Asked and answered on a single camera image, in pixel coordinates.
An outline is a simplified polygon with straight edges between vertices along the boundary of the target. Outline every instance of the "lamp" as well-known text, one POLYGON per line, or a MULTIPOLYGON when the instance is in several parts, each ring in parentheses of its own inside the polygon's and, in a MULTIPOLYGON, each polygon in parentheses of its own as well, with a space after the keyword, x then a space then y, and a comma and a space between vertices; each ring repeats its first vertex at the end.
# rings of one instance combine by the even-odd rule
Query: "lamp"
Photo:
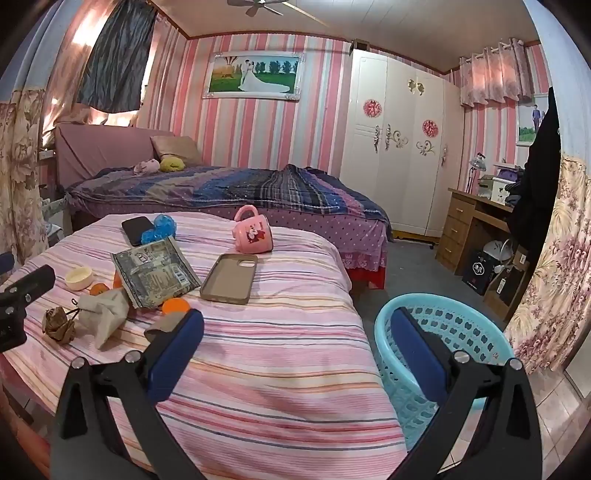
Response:
POLYGON ((476 157, 470 160, 470 172, 468 172, 468 188, 467 192, 472 193, 472 185, 474 184, 474 178, 476 178, 476 171, 486 171, 486 163, 484 160, 486 157, 482 153, 477 153, 476 157))

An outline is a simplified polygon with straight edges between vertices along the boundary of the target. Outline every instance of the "purple item on desk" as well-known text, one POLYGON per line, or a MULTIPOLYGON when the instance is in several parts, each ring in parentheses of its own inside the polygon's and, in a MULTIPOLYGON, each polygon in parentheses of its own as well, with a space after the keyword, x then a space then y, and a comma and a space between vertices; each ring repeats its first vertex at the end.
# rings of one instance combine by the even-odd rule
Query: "purple item on desk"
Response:
POLYGON ((511 168, 499 168, 499 173, 497 173, 496 177, 498 179, 509 180, 509 181, 517 181, 517 171, 512 170, 511 168))

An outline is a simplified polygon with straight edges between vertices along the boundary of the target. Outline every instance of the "orange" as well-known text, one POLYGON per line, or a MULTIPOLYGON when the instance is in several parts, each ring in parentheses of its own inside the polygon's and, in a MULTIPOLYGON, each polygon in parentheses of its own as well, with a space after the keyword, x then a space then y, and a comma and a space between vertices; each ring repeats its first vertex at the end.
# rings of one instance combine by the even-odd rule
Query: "orange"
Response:
POLYGON ((183 299, 168 299, 162 304, 162 312, 169 314, 172 312, 186 313, 190 310, 189 303, 183 299))
POLYGON ((113 278, 113 288, 122 288, 122 287, 123 287, 123 283, 121 282, 121 277, 115 271, 115 278, 113 278))
POLYGON ((107 285, 105 285, 104 283, 96 283, 90 289, 90 294, 93 297, 96 297, 97 295, 100 295, 101 293, 107 290, 110 290, 110 288, 107 287, 107 285))

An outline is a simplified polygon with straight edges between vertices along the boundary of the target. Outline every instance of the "pillow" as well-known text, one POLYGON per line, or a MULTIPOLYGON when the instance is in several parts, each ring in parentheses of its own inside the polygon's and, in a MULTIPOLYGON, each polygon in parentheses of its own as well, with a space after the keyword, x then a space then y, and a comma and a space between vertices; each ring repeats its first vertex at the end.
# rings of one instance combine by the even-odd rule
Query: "pillow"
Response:
POLYGON ((156 153, 163 159, 164 155, 174 155, 191 166, 203 165, 197 145, 191 137, 150 137, 156 153))

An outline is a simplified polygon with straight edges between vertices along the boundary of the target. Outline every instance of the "phone case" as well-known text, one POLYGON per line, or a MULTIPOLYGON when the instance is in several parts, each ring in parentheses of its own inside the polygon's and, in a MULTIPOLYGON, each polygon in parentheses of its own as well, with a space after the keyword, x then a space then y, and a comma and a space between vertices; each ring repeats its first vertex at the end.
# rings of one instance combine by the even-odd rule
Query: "phone case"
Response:
POLYGON ((201 286, 201 298, 237 305, 247 304, 257 261, 256 255, 220 255, 201 286))

